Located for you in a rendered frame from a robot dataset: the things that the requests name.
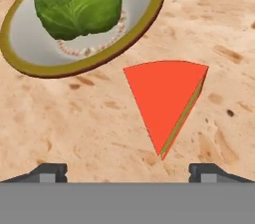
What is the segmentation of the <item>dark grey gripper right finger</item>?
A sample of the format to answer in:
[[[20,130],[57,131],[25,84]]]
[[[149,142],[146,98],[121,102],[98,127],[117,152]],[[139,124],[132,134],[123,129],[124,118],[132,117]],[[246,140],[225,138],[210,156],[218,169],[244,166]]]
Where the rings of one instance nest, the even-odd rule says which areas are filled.
[[[190,163],[188,170],[190,173],[188,181],[190,183],[252,183],[252,180],[225,172],[214,163]]]

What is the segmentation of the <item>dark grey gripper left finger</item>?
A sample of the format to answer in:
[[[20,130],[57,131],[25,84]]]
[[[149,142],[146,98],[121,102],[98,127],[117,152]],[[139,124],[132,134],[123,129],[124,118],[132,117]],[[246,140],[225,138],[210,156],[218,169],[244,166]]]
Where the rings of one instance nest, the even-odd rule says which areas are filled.
[[[66,163],[41,163],[29,173],[3,180],[3,183],[66,183],[68,181],[67,171]]]

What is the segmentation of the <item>red cheese wedge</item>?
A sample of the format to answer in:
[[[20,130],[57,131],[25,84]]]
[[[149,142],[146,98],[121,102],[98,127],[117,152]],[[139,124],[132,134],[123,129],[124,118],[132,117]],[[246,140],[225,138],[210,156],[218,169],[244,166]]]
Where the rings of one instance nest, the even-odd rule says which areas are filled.
[[[157,155],[165,159],[201,94],[208,66],[156,61],[124,68]]]

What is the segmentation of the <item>white bowl with olive rim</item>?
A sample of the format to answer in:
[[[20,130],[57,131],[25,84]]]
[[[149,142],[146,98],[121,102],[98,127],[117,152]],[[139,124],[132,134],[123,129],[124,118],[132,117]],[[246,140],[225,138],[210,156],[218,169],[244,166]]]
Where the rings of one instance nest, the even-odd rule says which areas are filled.
[[[36,15],[34,0],[15,0],[0,30],[0,52],[22,74],[55,79],[95,69],[129,49],[156,19],[163,0],[123,0],[125,29],[55,41]]]

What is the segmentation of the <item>green lettuce head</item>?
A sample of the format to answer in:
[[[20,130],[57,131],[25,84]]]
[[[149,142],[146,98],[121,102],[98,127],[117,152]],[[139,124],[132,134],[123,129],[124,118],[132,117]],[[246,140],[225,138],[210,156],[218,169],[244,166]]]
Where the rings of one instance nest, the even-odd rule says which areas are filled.
[[[105,33],[114,27],[123,0],[34,0],[36,14],[55,40]]]

